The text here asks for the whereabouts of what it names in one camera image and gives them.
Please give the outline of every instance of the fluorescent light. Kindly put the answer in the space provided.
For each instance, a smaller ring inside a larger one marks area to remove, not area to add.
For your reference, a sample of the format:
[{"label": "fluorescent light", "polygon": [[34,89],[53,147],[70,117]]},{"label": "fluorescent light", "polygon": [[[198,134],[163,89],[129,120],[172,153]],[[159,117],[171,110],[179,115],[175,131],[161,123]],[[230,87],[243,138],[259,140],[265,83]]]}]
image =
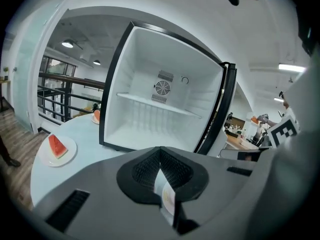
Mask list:
[{"label": "fluorescent light", "polygon": [[274,100],[277,101],[277,102],[284,102],[284,100],[281,99],[281,98],[274,98]]},{"label": "fluorescent light", "polygon": [[72,40],[68,39],[68,40],[63,41],[62,45],[67,48],[72,48],[72,47],[74,47],[74,42]]},{"label": "fluorescent light", "polygon": [[99,61],[99,60],[97,60],[97,59],[93,62],[93,64],[101,65],[100,61]]},{"label": "fluorescent light", "polygon": [[279,64],[280,70],[290,70],[295,72],[304,72],[306,68],[304,66],[295,66],[295,65],[289,65],[289,64]]}]

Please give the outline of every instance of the black metal railing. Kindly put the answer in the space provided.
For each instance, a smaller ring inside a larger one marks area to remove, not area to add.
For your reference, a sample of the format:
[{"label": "black metal railing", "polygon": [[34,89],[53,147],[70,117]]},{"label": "black metal railing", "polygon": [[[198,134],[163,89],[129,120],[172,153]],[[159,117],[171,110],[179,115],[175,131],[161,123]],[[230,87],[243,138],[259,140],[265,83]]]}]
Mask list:
[{"label": "black metal railing", "polygon": [[[63,88],[49,88],[46,86],[38,85],[37,97],[42,100],[41,104],[38,104],[38,107],[43,109],[43,113],[45,114],[46,111],[52,113],[53,118],[56,119],[57,116],[61,118],[62,122],[67,122],[68,120],[72,119],[70,115],[70,110],[79,111],[85,114],[92,113],[92,111],[88,111],[79,107],[75,107],[71,105],[71,97],[83,99],[91,102],[95,102],[97,104],[101,103],[101,100],[84,97],[81,95],[77,95],[72,93],[72,84],[82,85],[86,87],[93,87],[98,89],[104,89],[105,83],[100,81],[94,81],[89,79],[82,79],[72,76],[65,76],[65,75],[58,75],[52,73],[39,73],[39,77],[43,79],[50,79],[64,82]],[[60,96],[60,101],[56,101],[56,96]],[[47,108],[45,106],[45,101],[51,102],[51,108]],[[56,111],[56,105],[60,105],[60,113]],[[61,123],[57,120],[53,120],[51,117],[47,117],[41,113],[39,116],[53,122],[55,124],[61,125]]]}]

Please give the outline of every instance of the mini fridge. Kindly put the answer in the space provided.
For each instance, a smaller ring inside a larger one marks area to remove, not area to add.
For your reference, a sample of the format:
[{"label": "mini fridge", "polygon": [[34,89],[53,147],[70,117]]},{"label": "mini fridge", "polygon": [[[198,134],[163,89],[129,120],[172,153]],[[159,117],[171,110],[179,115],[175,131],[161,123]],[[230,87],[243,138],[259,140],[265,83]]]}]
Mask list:
[{"label": "mini fridge", "polygon": [[235,64],[182,36],[131,22],[107,73],[99,143],[126,152],[167,146],[206,155],[222,132],[236,73]]}]

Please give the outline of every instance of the fridge fan vent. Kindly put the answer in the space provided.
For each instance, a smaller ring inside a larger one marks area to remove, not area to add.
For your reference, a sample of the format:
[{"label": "fridge fan vent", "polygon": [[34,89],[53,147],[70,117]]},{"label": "fridge fan vent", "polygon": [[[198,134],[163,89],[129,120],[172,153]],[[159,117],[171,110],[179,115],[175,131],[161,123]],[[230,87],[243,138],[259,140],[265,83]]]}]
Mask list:
[{"label": "fridge fan vent", "polygon": [[174,74],[171,74],[169,72],[166,72],[164,70],[160,70],[158,74],[158,78],[169,81],[172,83],[172,80],[174,79]]},{"label": "fridge fan vent", "polygon": [[167,98],[152,94],[152,101],[166,104]]},{"label": "fridge fan vent", "polygon": [[160,95],[167,95],[170,92],[170,85],[167,81],[159,81],[155,85],[155,90]]}]

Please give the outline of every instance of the white plate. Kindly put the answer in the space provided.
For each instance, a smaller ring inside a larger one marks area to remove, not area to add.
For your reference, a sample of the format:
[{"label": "white plate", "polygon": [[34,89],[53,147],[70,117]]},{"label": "white plate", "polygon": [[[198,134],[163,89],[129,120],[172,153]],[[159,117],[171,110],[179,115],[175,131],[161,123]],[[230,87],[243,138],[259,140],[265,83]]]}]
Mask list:
[{"label": "white plate", "polygon": [[95,124],[99,124],[98,120],[95,118],[95,114],[92,114],[91,121],[94,122]]},{"label": "white plate", "polygon": [[58,167],[68,163],[77,153],[77,144],[75,141],[67,136],[56,135],[59,141],[68,149],[68,151],[59,159],[52,153],[49,137],[47,137],[41,144],[38,155],[41,162],[46,166]]},{"label": "white plate", "polygon": [[167,182],[162,189],[162,201],[164,207],[171,215],[175,215],[175,196],[175,191],[172,189],[169,182]]}]

